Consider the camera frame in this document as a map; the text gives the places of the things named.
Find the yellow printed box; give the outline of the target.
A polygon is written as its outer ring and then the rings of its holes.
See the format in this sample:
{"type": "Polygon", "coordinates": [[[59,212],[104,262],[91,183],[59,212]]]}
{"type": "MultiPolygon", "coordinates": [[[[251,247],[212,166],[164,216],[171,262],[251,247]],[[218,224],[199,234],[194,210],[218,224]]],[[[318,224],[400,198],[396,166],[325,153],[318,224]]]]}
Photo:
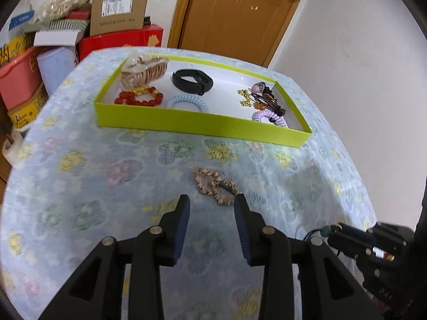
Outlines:
{"type": "Polygon", "coordinates": [[[14,128],[21,129],[36,120],[48,99],[45,85],[41,83],[28,100],[7,112],[14,128]]]}

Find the floral blue tablecloth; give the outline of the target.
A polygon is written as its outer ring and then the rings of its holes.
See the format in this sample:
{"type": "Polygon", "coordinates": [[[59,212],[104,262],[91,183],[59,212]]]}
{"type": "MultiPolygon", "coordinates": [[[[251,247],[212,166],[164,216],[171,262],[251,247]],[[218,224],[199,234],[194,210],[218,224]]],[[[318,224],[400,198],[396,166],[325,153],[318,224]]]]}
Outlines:
{"type": "Polygon", "coordinates": [[[27,133],[1,207],[1,281],[17,312],[37,319],[71,273],[107,236],[132,238],[191,201],[176,267],[161,273],[167,319],[256,319],[263,271],[242,256],[232,207],[199,193],[193,172],[234,181],[252,210],[290,238],[376,218],[336,132],[291,78],[236,66],[283,86],[312,131],[302,147],[97,125],[94,100],[129,55],[97,51],[64,80],[27,133]]]}

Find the white blue carton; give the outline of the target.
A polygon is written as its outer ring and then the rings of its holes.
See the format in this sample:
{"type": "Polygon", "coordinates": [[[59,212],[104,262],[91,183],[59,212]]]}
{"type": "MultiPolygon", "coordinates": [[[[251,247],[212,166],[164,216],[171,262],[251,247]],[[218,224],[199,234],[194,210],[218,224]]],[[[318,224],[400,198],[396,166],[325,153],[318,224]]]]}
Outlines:
{"type": "Polygon", "coordinates": [[[29,25],[29,23],[34,19],[34,16],[35,10],[31,4],[26,7],[25,12],[13,16],[9,21],[6,42],[9,43],[16,37],[22,35],[24,33],[24,28],[29,25]]]}

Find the wooden door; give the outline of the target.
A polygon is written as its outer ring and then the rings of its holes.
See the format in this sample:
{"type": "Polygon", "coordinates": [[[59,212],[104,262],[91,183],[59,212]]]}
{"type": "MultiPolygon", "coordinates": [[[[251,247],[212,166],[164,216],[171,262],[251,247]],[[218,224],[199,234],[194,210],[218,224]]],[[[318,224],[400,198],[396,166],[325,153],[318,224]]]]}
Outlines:
{"type": "Polygon", "coordinates": [[[177,0],[167,46],[267,67],[301,0],[177,0]]]}

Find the lavender cylindrical container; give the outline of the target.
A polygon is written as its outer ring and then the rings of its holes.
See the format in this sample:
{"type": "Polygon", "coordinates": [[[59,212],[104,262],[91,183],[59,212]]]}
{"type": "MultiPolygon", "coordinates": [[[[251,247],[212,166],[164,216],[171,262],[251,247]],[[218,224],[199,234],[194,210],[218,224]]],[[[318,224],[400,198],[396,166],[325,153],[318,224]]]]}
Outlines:
{"type": "Polygon", "coordinates": [[[38,68],[48,96],[51,97],[70,72],[77,66],[75,47],[59,47],[39,54],[38,68]]]}

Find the brown cardboard box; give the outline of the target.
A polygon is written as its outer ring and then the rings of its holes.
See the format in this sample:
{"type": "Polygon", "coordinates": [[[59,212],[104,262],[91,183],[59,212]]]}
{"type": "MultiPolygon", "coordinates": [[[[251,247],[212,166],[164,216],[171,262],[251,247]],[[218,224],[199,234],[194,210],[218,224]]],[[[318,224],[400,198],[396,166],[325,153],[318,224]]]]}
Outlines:
{"type": "Polygon", "coordinates": [[[148,0],[92,0],[90,36],[143,27],[148,0]]]}

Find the bag of beige beads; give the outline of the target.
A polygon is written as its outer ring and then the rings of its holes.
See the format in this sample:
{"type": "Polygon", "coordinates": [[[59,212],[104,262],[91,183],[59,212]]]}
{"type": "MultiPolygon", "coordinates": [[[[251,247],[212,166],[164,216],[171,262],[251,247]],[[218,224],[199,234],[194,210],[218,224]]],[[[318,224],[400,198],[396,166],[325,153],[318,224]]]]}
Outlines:
{"type": "Polygon", "coordinates": [[[72,10],[85,5],[89,0],[50,0],[45,2],[37,13],[38,21],[47,22],[62,19],[72,10]]]}

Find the red gift box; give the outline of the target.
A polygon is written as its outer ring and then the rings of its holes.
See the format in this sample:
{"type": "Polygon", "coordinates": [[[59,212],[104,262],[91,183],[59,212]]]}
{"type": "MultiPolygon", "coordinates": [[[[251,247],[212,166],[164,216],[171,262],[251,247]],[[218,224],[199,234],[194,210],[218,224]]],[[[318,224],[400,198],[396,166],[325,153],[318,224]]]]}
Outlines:
{"type": "Polygon", "coordinates": [[[93,51],[123,46],[161,47],[164,29],[155,24],[144,25],[140,30],[126,30],[83,38],[78,44],[79,60],[93,51]]]}

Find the pink plastic bin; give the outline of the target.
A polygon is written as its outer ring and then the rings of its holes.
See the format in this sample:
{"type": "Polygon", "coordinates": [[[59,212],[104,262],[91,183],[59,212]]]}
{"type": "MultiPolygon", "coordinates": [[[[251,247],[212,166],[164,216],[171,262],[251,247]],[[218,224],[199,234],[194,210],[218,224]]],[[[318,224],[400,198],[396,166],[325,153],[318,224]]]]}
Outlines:
{"type": "Polygon", "coordinates": [[[42,83],[37,57],[45,50],[33,46],[1,69],[1,98],[7,110],[30,99],[42,83]]]}

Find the white flat box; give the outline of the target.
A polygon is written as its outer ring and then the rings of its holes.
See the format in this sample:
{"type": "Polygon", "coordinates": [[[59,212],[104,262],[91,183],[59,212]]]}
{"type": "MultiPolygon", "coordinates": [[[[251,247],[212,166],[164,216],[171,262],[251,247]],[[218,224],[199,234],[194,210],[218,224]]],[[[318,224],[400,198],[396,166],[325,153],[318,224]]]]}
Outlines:
{"type": "Polygon", "coordinates": [[[84,36],[80,30],[46,30],[35,34],[34,46],[75,46],[84,36]]]}

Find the beige large hair claw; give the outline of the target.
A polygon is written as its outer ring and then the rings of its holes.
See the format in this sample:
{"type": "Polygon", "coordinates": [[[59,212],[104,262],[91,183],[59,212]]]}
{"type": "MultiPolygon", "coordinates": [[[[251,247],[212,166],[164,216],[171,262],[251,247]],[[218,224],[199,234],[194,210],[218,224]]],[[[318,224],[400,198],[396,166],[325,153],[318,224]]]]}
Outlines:
{"type": "Polygon", "coordinates": [[[122,64],[121,84],[126,90],[133,90],[150,84],[164,76],[169,59],[163,56],[152,56],[135,51],[122,64]]]}

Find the black smart wristband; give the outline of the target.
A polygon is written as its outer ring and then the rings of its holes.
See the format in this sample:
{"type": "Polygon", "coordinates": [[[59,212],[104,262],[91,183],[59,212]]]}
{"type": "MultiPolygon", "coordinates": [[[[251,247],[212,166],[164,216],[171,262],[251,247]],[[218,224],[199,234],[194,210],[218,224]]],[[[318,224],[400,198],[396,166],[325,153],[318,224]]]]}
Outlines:
{"type": "Polygon", "coordinates": [[[172,74],[172,84],[184,93],[203,96],[210,91],[214,81],[197,69],[181,69],[172,74]]]}

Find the white paper roll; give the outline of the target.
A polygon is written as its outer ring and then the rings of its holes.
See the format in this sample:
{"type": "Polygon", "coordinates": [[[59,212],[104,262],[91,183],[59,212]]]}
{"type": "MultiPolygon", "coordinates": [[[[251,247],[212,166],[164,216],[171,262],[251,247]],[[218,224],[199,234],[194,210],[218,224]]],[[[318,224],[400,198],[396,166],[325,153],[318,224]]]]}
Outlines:
{"type": "Polygon", "coordinates": [[[2,147],[2,155],[6,161],[14,167],[19,158],[19,150],[23,145],[23,137],[19,131],[12,131],[6,135],[2,147]]]}

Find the small red box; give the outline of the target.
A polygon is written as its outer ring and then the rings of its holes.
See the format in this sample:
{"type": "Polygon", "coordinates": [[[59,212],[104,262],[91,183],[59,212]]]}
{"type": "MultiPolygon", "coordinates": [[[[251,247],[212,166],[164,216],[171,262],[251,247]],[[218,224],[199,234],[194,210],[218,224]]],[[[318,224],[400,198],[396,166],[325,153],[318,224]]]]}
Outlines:
{"type": "Polygon", "coordinates": [[[89,20],[90,10],[76,9],[68,13],[66,19],[89,20]]]}

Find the green striped box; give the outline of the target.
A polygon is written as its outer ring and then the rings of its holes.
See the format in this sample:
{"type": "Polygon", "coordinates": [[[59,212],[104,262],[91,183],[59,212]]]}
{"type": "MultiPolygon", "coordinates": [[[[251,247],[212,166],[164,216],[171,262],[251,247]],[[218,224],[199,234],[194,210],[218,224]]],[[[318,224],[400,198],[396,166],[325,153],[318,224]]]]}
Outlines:
{"type": "Polygon", "coordinates": [[[35,22],[22,28],[23,33],[36,33],[49,30],[76,30],[85,31],[89,24],[83,19],[57,19],[52,21],[35,22]]]}

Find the yellow tin box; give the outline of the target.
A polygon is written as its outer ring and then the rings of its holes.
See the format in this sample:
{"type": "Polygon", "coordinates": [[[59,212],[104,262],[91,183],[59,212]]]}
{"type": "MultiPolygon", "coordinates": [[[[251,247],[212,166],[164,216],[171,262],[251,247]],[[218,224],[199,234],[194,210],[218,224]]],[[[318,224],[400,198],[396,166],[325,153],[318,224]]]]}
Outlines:
{"type": "Polygon", "coordinates": [[[34,37],[34,33],[22,34],[2,46],[0,53],[1,66],[9,63],[12,59],[18,57],[29,49],[33,45],[34,37]]]}

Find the lime green tray box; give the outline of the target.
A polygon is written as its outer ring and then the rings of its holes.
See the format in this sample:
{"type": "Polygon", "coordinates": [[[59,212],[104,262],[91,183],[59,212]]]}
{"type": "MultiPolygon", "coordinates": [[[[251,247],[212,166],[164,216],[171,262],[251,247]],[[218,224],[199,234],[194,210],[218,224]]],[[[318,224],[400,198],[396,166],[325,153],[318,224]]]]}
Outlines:
{"type": "Polygon", "coordinates": [[[276,145],[301,147],[312,134],[303,114],[278,80],[238,66],[189,56],[167,57],[167,71],[152,81],[151,93],[132,103],[117,103],[121,84],[118,67],[95,99],[98,125],[129,129],[149,129],[213,137],[226,137],[276,145]],[[197,69],[213,79],[213,87],[203,96],[187,94],[172,84],[172,74],[181,69],[197,69]],[[268,108],[254,107],[252,86],[263,82],[279,107],[280,116],[268,108]]]}

